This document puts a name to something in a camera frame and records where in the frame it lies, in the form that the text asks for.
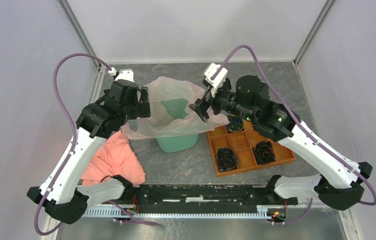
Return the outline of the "translucent pink trash bag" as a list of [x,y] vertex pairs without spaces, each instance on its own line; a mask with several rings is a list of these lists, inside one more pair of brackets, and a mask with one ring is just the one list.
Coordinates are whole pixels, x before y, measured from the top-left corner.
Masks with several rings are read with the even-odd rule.
[[229,123],[226,115],[214,115],[211,109],[207,110],[208,121],[203,122],[189,108],[205,93],[204,88],[192,82],[160,76],[146,87],[151,116],[129,120],[121,127],[122,133],[130,140],[199,134]]

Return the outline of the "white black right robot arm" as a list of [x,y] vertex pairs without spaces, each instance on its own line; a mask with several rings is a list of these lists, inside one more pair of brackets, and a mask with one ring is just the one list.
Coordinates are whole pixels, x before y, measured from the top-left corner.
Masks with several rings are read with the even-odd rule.
[[320,139],[295,113],[281,103],[271,101],[269,86],[259,77],[246,75],[232,87],[230,80],[205,77],[205,94],[190,105],[204,121],[209,113],[225,111],[252,124],[259,135],[295,152],[317,170],[316,175],[285,177],[274,175],[265,189],[265,199],[277,204],[283,199],[319,199],[336,210],[360,203],[372,166],[354,162]]

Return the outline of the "green plastic trash bin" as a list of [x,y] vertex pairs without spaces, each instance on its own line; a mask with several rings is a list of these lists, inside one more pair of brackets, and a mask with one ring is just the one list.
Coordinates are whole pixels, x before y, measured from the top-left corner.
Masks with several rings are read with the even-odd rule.
[[[182,120],[188,114],[185,111],[188,101],[186,99],[172,99],[161,101],[167,113],[173,120]],[[188,134],[169,137],[158,137],[156,141],[166,153],[175,153],[193,147],[198,141],[199,134]]]

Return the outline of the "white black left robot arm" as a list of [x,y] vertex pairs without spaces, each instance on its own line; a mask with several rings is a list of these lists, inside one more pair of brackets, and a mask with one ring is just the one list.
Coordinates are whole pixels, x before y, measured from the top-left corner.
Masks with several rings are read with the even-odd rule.
[[97,180],[79,186],[95,153],[127,120],[150,117],[149,90],[136,83],[118,79],[94,103],[83,108],[74,123],[75,137],[66,153],[41,186],[29,188],[27,196],[40,204],[52,218],[73,224],[97,204],[117,200],[128,203],[132,187],[141,182],[126,172],[113,173],[110,180]]

